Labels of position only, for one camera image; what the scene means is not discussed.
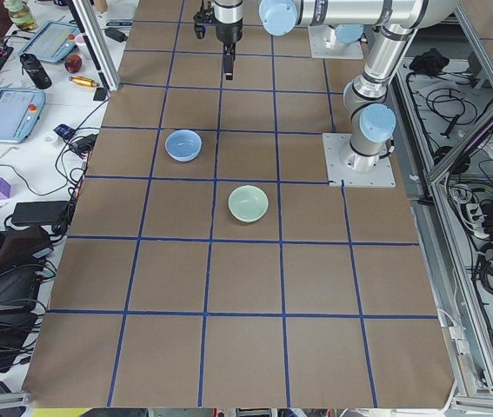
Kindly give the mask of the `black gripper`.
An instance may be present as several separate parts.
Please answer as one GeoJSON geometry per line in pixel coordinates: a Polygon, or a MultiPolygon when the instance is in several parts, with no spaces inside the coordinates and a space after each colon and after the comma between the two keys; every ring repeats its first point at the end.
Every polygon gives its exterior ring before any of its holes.
{"type": "Polygon", "coordinates": [[[235,43],[242,38],[243,0],[215,0],[212,6],[217,39],[223,43],[223,73],[227,81],[232,81],[235,43]]]}

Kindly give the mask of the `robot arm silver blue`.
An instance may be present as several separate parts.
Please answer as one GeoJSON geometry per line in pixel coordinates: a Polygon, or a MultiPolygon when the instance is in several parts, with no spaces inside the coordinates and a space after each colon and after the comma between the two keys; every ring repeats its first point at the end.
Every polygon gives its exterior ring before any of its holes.
{"type": "Polygon", "coordinates": [[[258,15],[272,36],[297,27],[308,29],[321,58],[361,59],[363,72],[343,92],[352,121],[350,139],[341,147],[343,166],[369,173],[385,156],[396,117],[384,101],[416,33],[441,22],[456,1],[261,1],[258,15]]]}

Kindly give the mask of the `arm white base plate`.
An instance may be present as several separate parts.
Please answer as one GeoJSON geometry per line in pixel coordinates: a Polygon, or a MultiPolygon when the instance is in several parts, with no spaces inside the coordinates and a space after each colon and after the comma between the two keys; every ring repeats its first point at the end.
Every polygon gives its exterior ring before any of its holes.
{"type": "Polygon", "coordinates": [[[362,60],[362,24],[310,26],[310,53],[313,58],[362,60]]]}
{"type": "Polygon", "coordinates": [[[330,187],[394,188],[390,157],[383,144],[375,156],[360,156],[350,146],[349,133],[324,133],[323,150],[330,187]]]}

